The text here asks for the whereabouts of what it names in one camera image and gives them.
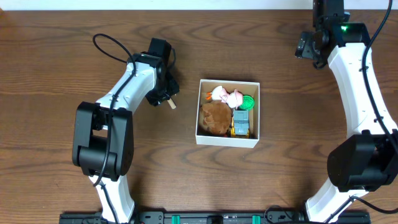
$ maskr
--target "cardboard box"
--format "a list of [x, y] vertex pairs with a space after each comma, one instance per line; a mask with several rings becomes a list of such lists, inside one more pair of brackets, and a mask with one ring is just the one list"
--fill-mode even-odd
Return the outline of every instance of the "cardboard box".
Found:
[[[206, 100], [206, 94], [213, 91], [214, 88], [220, 85], [223, 86], [228, 93], [233, 92], [234, 89], [238, 89], [241, 93], [243, 93], [243, 95], [250, 95], [254, 98], [254, 108], [249, 111], [249, 125], [251, 133], [249, 139], [216, 137], [212, 136], [199, 127], [198, 122], [200, 106], [204, 103], [211, 102], [211, 100]], [[197, 144], [253, 148], [260, 139], [260, 83], [200, 80], [196, 129]]]

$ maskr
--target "wood grain surface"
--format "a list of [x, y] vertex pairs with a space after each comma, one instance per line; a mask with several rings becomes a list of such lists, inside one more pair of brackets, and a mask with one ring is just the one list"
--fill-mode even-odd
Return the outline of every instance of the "wood grain surface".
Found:
[[[384, 11], [351, 11], [371, 34]], [[75, 111], [119, 80], [125, 66], [91, 38], [102, 32], [135, 52], [150, 39], [177, 51], [174, 98], [134, 115], [128, 173], [140, 208], [263, 211], [299, 207], [327, 179], [327, 155], [345, 140], [340, 93], [329, 69], [294, 57], [311, 11], [48, 11], [0, 16], [0, 223], [58, 223], [63, 212], [101, 208], [91, 182], [72, 164]], [[373, 47], [384, 101], [398, 121], [398, 13]], [[111, 54], [127, 58], [101, 40]], [[201, 78], [261, 83], [261, 138], [254, 149], [199, 146], [195, 121]], [[365, 196], [392, 209], [397, 183]], [[355, 202], [351, 209], [365, 209]], [[398, 215], [371, 212], [374, 223]]]

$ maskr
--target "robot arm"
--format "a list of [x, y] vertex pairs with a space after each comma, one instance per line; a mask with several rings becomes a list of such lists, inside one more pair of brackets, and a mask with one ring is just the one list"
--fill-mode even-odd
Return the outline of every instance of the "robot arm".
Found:
[[[307, 218], [335, 222], [352, 202], [390, 184], [398, 173], [398, 158], [381, 129], [365, 88], [362, 58], [370, 37], [362, 23], [348, 22], [343, 0], [314, 0], [315, 32], [303, 32], [296, 56], [326, 64], [335, 75], [347, 120], [347, 140], [328, 156], [328, 180], [305, 203]], [[397, 125], [383, 102], [374, 74], [371, 51], [366, 61], [371, 92], [383, 123], [395, 139]]]
[[[361, 59], [364, 50], [365, 45], [363, 43], [350, 43], [346, 44], [345, 47], [336, 46], [328, 58], [328, 64], [335, 75], [345, 109], [348, 139], [355, 134], [362, 134], [365, 130], [369, 130], [371, 134], [384, 134], [379, 123], [375, 122], [374, 112], [364, 86], [362, 72], [358, 69], [361, 68]], [[382, 99], [370, 54], [371, 52], [369, 52], [367, 59], [369, 84], [377, 107], [383, 117], [384, 124], [387, 126], [388, 130], [392, 132], [393, 129], [397, 129], [397, 125], [389, 115]], [[348, 152], [352, 151], [350, 149], [341, 148], [341, 151], [342, 150], [347, 150]], [[336, 169], [336, 167], [331, 165], [328, 169], [331, 170], [330, 174], [334, 174], [332, 170]], [[352, 188], [348, 191], [340, 191], [339, 188], [333, 185], [331, 180], [328, 179], [317, 194], [306, 201], [305, 209], [308, 219], [315, 222], [325, 222], [330, 218], [331, 214], [339, 210], [342, 205], [344, 205], [344, 209], [349, 207], [352, 204], [352, 201], [348, 200], [351, 196], [362, 197], [367, 193], [368, 191], [362, 187], [357, 189]], [[344, 209], [334, 214], [329, 222], [337, 221], [339, 214], [343, 212]]]
[[[157, 106], [165, 100], [171, 100], [170, 96], [179, 91], [178, 84], [167, 70], [170, 51], [171, 45], [165, 40], [152, 39], [148, 52], [133, 55], [135, 74], [132, 73], [134, 67], [129, 59], [126, 72], [108, 94], [96, 103], [82, 102], [76, 111], [72, 160], [93, 183], [101, 172], [108, 140], [95, 136], [93, 130], [111, 128], [112, 131], [105, 173], [96, 186], [103, 206], [101, 216], [109, 222], [115, 222], [116, 217], [118, 223], [127, 223], [134, 211], [134, 201], [129, 194], [125, 176], [134, 154], [134, 112], [144, 97], [150, 104]], [[109, 111], [112, 96], [131, 75], [133, 78], [120, 91], [113, 110]], [[107, 124], [110, 114], [112, 127]]]
[[[370, 130], [372, 134], [384, 134], [379, 123], [375, 121], [374, 111], [365, 89], [363, 74], [359, 69], [362, 66], [365, 47], [363, 43], [347, 43], [345, 47], [336, 46], [328, 58], [329, 67], [335, 75], [343, 100], [347, 120], [347, 138], [353, 134], [361, 134], [364, 130]], [[392, 120], [382, 99], [373, 70], [371, 51], [367, 58], [371, 91], [383, 117], [383, 122], [392, 133], [393, 129], [397, 129], [397, 125]]]

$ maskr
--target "brown plush toy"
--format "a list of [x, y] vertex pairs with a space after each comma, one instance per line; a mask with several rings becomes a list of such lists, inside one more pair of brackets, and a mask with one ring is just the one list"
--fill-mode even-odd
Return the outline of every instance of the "brown plush toy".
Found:
[[199, 125], [214, 135], [224, 135], [231, 123], [231, 108], [221, 100], [205, 103], [199, 110]]

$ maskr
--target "black cable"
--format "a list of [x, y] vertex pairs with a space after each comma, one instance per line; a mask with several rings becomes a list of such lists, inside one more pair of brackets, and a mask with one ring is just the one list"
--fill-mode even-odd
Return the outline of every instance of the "black cable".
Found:
[[384, 209], [381, 209], [381, 208], [379, 208], [379, 207], [376, 207], [376, 206], [372, 205], [371, 203], [369, 203], [369, 202], [367, 202], [367, 201], [361, 199], [360, 197], [351, 196], [351, 198], [352, 198], [352, 199], [355, 199], [355, 200], [358, 200], [358, 201], [362, 202], [363, 204], [365, 204], [366, 206], [368, 206], [369, 208], [371, 208], [371, 209], [373, 209], [373, 210], [375, 210], [375, 211], [377, 211], [377, 212], [383, 213], [383, 214], [388, 214], [388, 215], [390, 215], [390, 214], [396, 214], [396, 213], [398, 213], [398, 208], [393, 209], [393, 210], [384, 210]]
[[293, 218], [284, 210], [284, 208], [282, 208], [282, 207], [279, 206], [279, 205], [271, 205], [270, 207], [267, 208], [267, 210], [264, 212], [264, 218], [266, 218], [267, 220], [268, 220], [268, 210], [269, 210], [270, 208], [279, 208], [279, 209], [281, 209], [282, 212], [284, 212], [284, 213], [286, 214], [287, 218], [293, 220]]
[[108, 163], [109, 153], [110, 153], [110, 150], [111, 150], [111, 131], [112, 131], [112, 122], [113, 122], [112, 117], [113, 117], [113, 106], [114, 106], [114, 102], [117, 100], [117, 98], [118, 98], [118, 96], [119, 96], [119, 93], [122, 91], [122, 89], [127, 85], [127, 83], [128, 83], [128, 82], [133, 78], [133, 76], [136, 74], [136, 63], [135, 63], [135, 61], [133, 60], [130, 51], [128, 51], [128, 49], [125, 48], [125, 46], [123, 46], [123, 44], [121, 44], [119, 41], [117, 41], [116, 39], [114, 39], [114, 38], [112, 38], [112, 37], [110, 37], [110, 36], [108, 36], [108, 35], [106, 35], [106, 34], [95, 34], [95, 35], [93, 36], [93, 43], [94, 43], [95, 47], [96, 47], [99, 51], [101, 51], [102, 53], [104, 53], [105, 55], [107, 55], [107, 56], [109, 56], [109, 57], [111, 57], [111, 58], [113, 58], [113, 59], [116, 59], [116, 60], [118, 60], [118, 61], [120, 61], [120, 62], [125, 62], [125, 63], [127, 63], [126, 61], [123, 61], [123, 60], [121, 60], [121, 59], [119, 59], [119, 58], [116, 58], [116, 57], [114, 57], [114, 56], [112, 56], [112, 55], [106, 53], [104, 50], [102, 50], [102, 49], [97, 45], [97, 43], [96, 43], [96, 41], [95, 41], [96, 38], [97, 38], [97, 36], [103, 36], [103, 37], [108, 38], [109, 40], [112, 40], [113, 42], [117, 43], [117, 44], [129, 55], [129, 58], [130, 58], [130, 60], [131, 60], [132, 66], [133, 66], [133, 70], [132, 70], [132, 72], [131, 72], [131, 75], [128, 76], [128, 78], [126, 79], [126, 81], [119, 87], [119, 89], [116, 91], [116, 93], [112, 95], [112, 101], [111, 101], [111, 105], [109, 106], [109, 115], [108, 115], [108, 136], [107, 136], [107, 140], [106, 140], [106, 152], [105, 152], [105, 157], [104, 157], [103, 165], [102, 165], [102, 168], [101, 168], [101, 172], [99, 173], [96, 182], [93, 184], [94, 187], [97, 186], [97, 185], [101, 182], [101, 179], [102, 179], [102, 177], [104, 176], [104, 173], [105, 173], [106, 164]]
[[395, 140], [392, 138], [392, 136], [391, 136], [390, 132], [388, 131], [388, 129], [386, 128], [386, 125], [384, 124], [384, 122], [382, 120], [382, 117], [380, 116], [379, 110], [377, 109], [376, 102], [374, 101], [374, 98], [373, 98], [373, 95], [372, 95], [372, 91], [371, 91], [371, 87], [369, 85], [368, 74], [367, 74], [367, 66], [366, 66], [366, 57], [368, 56], [368, 52], [369, 52], [374, 40], [376, 40], [377, 35], [379, 35], [381, 29], [383, 28], [384, 24], [386, 23], [389, 15], [390, 15], [390, 12], [391, 12], [391, 7], [392, 7], [392, 0], [389, 1], [387, 12], [386, 12], [386, 15], [384, 16], [383, 21], [381, 22], [381, 24], [380, 24], [379, 28], [377, 29], [377, 31], [374, 33], [370, 43], [365, 48], [365, 51], [364, 51], [363, 57], [362, 57], [362, 73], [363, 73], [363, 80], [365, 82], [366, 91], [368, 93], [369, 100], [370, 100], [370, 102], [372, 104], [372, 108], [373, 108], [374, 114], [376, 115], [376, 119], [379, 122], [381, 129], [386, 134], [386, 136], [387, 136], [388, 140], [390, 141], [392, 147], [394, 148], [394, 150], [398, 154], [397, 144], [396, 144]]
[[95, 46], [100, 52], [104, 53], [105, 55], [107, 55], [107, 56], [109, 56], [109, 57], [111, 57], [111, 58], [113, 58], [113, 59], [115, 59], [115, 60], [118, 60], [118, 61], [120, 61], [120, 62], [127, 63], [125, 60], [121, 60], [120, 58], [117, 58], [117, 57], [115, 57], [115, 56], [113, 56], [113, 55], [110, 55], [110, 54], [108, 54], [107, 52], [105, 52], [103, 49], [101, 49], [101, 47], [99, 47], [98, 44], [97, 44], [96, 41], [95, 41], [95, 39], [97, 38], [97, 36], [106, 37], [106, 38], [108, 38], [109, 40], [112, 40], [113, 42], [117, 43], [117, 44], [118, 44], [120, 47], [122, 47], [122, 48], [124, 48], [124, 46], [122, 46], [117, 40], [115, 40], [114, 38], [112, 38], [112, 37], [110, 37], [110, 36], [108, 36], [108, 35], [106, 35], [106, 34], [95, 34], [95, 35], [93, 36], [93, 43], [94, 43], [94, 46]]
[[105, 198], [106, 198], [106, 202], [108, 203], [108, 205], [109, 205], [109, 207], [110, 207], [110, 209], [111, 209], [111, 211], [112, 211], [113, 218], [114, 218], [114, 222], [115, 222], [116, 224], [119, 224], [118, 218], [117, 218], [117, 216], [116, 216], [116, 211], [115, 211], [113, 205], [111, 204], [111, 200], [109, 199], [108, 190], [106, 190], [106, 187], [105, 187], [104, 184], [100, 183], [100, 186], [101, 186], [101, 189], [104, 191]]
[[338, 215], [341, 211], [343, 211], [344, 208], [346, 208], [347, 205], [348, 205], [350, 202], [353, 202], [353, 200], [352, 200], [351, 198], [348, 198], [347, 201], [345, 201], [339, 208], [337, 208], [337, 210], [336, 210], [335, 212], [333, 212], [333, 214], [331, 214], [331, 215], [329, 216], [329, 218], [325, 221], [325, 223], [329, 223], [330, 220], [332, 220], [336, 215]]

